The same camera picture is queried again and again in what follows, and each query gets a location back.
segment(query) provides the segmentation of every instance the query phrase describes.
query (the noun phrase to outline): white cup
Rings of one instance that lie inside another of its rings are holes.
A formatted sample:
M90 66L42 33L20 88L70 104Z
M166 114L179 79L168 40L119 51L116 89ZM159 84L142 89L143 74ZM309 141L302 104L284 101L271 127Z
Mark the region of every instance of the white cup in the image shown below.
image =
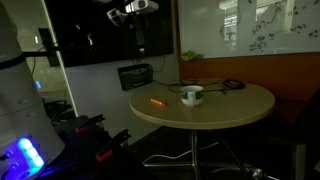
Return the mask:
M180 92L182 102L187 106L197 106L203 101L203 87L189 85L182 87Z

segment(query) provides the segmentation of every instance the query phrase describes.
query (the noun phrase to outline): table top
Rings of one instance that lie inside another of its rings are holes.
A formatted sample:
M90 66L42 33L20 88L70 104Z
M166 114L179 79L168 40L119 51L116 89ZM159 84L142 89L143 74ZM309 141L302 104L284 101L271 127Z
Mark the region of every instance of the table top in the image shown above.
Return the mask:
M182 129L222 129L249 124L267 116L273 109L275 97L267 89L246 83L237 90L210 91L221 88L217 84L204 86L202 104L184 105L179 89L153 83L135 93L130 99L134 114L140 118L167 127ZM157 99L160 106L150 102Z

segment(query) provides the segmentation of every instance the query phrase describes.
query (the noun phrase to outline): blue light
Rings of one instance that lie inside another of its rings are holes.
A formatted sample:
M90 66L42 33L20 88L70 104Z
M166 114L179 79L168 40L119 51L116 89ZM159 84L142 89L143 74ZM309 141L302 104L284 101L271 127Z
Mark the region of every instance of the blue light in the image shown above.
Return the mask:
M29 149L29 150L27 151L27 154L28 154L29 157L31 157L31 158L36 158L37 156L39 156L37 150L34 149L34 148Z
M35 81L35 83L36 83L37 89L42 88L42 86L41 86L41 84L40 84L40 82L39 82L39 81Z
M23 148L24 150L28 150L28 149L30 149L30 148L33 147L33 145L31 144L31 142L30 142L29 139L27 139L27 138L22 138L22 139L20 139L19 143L20 143L20 145L22 146L22 148Z
M33 158L32 161L37 167L42 167L44 165L44 162L40 156Z
M30 166L30 169L35 168L40 170L43 167L44 161L29 139L20 139L19 147L24 154L25 160L28 162Z

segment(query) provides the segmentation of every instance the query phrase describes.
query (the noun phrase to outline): floor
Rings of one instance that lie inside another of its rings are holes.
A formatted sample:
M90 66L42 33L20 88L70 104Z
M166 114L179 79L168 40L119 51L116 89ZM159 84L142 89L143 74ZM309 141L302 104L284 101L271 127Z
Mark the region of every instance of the floor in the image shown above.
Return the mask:
M141 162L147 160L153 155L165 155L176 157L168 159L166 157L153 157L146 162L190 162L190 131L161 127L150 135L130 146L130 151ZM274 147L263 146L259 143L239 143L238 140L226 138L233 152L243 163L250 163L254 167L264 170L265 174L276 177L281 180L290 179L290 158L289 149L278 149ZM215 162L235 164L229 151L218 141L214 131L198 131L199 160L201 162ZM194 172L191 167L149 167L159 180L194 180ZM238 168L229 168L224 171L218 171L217 167L201 167L201 176L203 180L242 180L248 179Z

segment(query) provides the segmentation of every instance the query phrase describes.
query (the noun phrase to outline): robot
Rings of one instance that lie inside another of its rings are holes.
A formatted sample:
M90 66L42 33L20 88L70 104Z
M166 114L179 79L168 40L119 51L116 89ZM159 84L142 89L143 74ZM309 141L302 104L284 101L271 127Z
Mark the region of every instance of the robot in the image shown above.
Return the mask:
M34 179L64 149L0 1L0 177Z

